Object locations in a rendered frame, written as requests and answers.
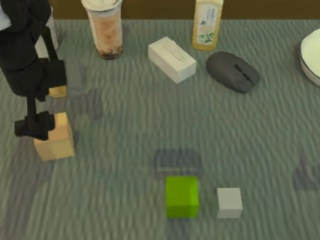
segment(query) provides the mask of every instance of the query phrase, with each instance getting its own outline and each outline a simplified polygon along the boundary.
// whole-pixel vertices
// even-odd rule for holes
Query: bottle
[[[192,46],[197,50],[212,51],[217,46],[224,0],[196,0]]]

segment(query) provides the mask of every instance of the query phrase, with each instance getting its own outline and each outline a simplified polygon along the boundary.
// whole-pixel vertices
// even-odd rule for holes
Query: green cube
[[[165,206],[168,218],[195,218],[199,210],[196,176],[167,176]]]

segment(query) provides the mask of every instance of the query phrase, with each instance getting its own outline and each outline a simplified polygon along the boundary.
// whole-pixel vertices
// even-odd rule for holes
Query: computer mouse
[[[206,61],[212,78],[239,93],[249,92],[260,81],[260,75],[243,59],[225,51],[212,54]]]

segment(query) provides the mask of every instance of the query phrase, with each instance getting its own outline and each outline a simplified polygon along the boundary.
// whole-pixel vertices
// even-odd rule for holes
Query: gray tabletop
[[[192,25],[124,21],[124,53],[105,61],[87,21],[57,21],[58,55],[80,58],[85,93],[38,108],[67,112],[75,157],[42,162],[32,139],[14,136],[26,103],[0,74],[1,240],[319,239],[320,88],[295,47],[320,21],[224,20],[217,50],[262,76],[245,95],[206,73],[212,52],[192,48]],[[147,57],[164,36],[197,60],[179,85]],[[197,218],[166,218],[168,174],[199,177]],[[218,187],[241,189],[239,219],[216,219]]]

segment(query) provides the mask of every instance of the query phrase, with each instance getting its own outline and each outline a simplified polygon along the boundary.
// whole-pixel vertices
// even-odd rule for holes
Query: white cube
[[[148,46],[148,58],[176,84],[197,70],[197,62],[167,36]]]
[[[237,219],[243,211],[240,188],[218,188],[218,219]]]

